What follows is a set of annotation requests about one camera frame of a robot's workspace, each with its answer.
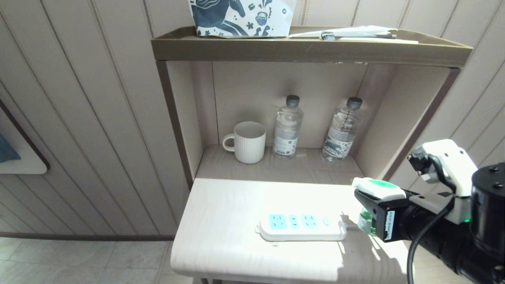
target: white mug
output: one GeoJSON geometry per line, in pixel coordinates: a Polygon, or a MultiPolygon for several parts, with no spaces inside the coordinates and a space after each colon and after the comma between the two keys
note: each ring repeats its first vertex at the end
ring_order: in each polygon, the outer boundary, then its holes
{"type": "Polygon", "coordinates": [[[233,128],[233,134],[223,138],[223,147],[227,151],[235,152],[237,160],[244,164],[254,164],[263,158],[265,153],[265,127],[261,123],[253,121],[240,122],[233,128]],[[228,139],[235,140],[235,146],[225,145],[228,139]]]}

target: paneled wall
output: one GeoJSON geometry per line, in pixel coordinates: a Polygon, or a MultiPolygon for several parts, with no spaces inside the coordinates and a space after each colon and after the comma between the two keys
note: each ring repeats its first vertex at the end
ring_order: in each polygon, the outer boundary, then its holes
{"type": "MultiPolygon", "coordinates": [[[[0,0],[0,99],[51,165],[0,175],[0,232],[175,234],[189,190],[149,39],[191,24],[186,0],[0,0]]],[[[501,0],[299,0],[293,19],[365,24],[476,47],[421,141],[503,160],[501,0]]],[[[393,181],[429,189],[416,178],[393,181]]]]}

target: white power strip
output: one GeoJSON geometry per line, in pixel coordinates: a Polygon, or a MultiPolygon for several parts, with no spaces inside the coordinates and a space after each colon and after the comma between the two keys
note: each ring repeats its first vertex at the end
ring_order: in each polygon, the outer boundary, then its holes
{"type": "Polygon", "coordinates": [[[269,214],[256,226],[256,233],[273,242],[341,241],[347,230],[338,215],[269,214]]]}

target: table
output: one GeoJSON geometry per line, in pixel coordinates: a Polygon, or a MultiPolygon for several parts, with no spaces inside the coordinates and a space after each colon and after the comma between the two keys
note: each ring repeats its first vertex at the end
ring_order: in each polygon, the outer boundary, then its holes
{"type": "Polygon", "coordinates": [[[197,178],[172,248],[172,269],[261,283],[405,283],[407,249],[356,227],[349,185],[197,178]],[[272,210],[325,208],[348,224],[341,242],[267,242],[255,233],[272,210]]]}

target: black cable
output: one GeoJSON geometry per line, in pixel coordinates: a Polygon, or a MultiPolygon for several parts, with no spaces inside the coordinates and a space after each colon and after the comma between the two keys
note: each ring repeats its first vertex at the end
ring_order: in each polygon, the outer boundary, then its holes
{"type": "MultiPolygon", "coordinates": [[[[438,159],[438,157],[429,154],[428,159],[431,161],[431,164],[435,168],[435,172],[437,173],[438,180],[445,184],[448,188],[452,190],[452,193],[456,193],[456,186],[454,183],[447,180],[445,174],[443,173],[442,163],[438,159]]],[[[418,244],[421,242],[421,239],[424,237],[427,231],[429,231],[440,219],[444,218],[449,214],[449,212],[454,208],[454,196],[450,199],[449,203],[428,223],[426,224],[417,234],[417,236],[412,240],[412,243],[409,247],[409,254],[407,256],[407,283],[414,284],[414,275],[412,273],[413,264],[414,264],[414,254],[416,252],[416,248],[418,244]]]]}

